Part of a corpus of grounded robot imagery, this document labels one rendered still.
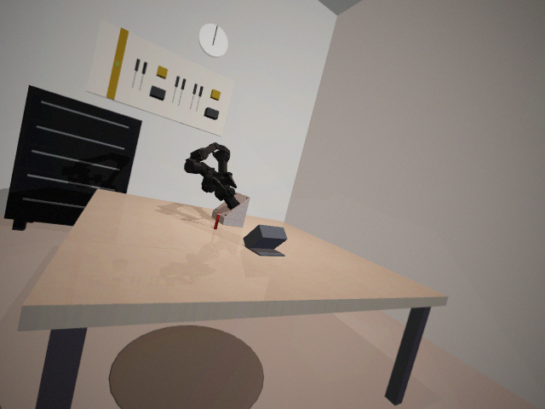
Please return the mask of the grey square panel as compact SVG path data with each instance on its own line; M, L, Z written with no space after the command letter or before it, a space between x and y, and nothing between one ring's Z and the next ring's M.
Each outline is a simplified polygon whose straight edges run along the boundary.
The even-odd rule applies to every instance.
M286 240L284 228L259 224L244 237L244 245L259 256L285 256L274 249Z

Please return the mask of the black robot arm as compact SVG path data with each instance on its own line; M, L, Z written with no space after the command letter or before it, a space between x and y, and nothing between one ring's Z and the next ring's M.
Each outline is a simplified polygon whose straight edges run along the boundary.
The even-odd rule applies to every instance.
M214 152L215 150L219 150L217 152ZM192 174L200 174L203 175L204 170L209 167L204 162L201 162L205 160L209 154L212 153L213 157L218 161L218 172L221 173L221 177L223 176L223 173L227 172L227 162L230 159L230 151L225 146L219 145L217 142L214 142L210 145L208 145L206 148L202 147L198 150L190 153L190 158L186 159L186 162L184 164L184 170L186 173L192 173ZM203 188L202 190L206 193L213 193L215 192L215 196L220 200L225 200L227 203L227 207L229 210L232 210L236 206L238 206L240 203L235 199L234 195L236 194L234 188L230 187L229 185L224 185L221 183L221 185L226 189L226 191L221 191L216 188Z

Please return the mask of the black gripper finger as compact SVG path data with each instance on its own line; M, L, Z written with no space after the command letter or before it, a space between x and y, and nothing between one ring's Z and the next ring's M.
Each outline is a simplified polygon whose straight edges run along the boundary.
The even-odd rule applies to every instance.
M229 185L231 187L237 188L237 186L236 186L236 184L235 184L235 182L234 182L234 180L232 178L232 175L228 175L225 185Z
M226 189L221 185L221 183L217 180L216 177L212 177L209 181L209 185L208 185L208 189L209 188L216 188L216 189L219 189L221 191L226 191Z

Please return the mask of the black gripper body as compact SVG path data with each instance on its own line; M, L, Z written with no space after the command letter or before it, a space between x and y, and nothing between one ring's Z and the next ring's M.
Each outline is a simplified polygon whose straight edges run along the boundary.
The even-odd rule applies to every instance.
M228 175L232 175L231 172L225 172L223 173L223 176L221 177L221 173L215 171L215 168L207 167L203 172L203 181L202 181L202 187L207 188L209 185L209 181L212 177L216 177L219 182L225 185Z

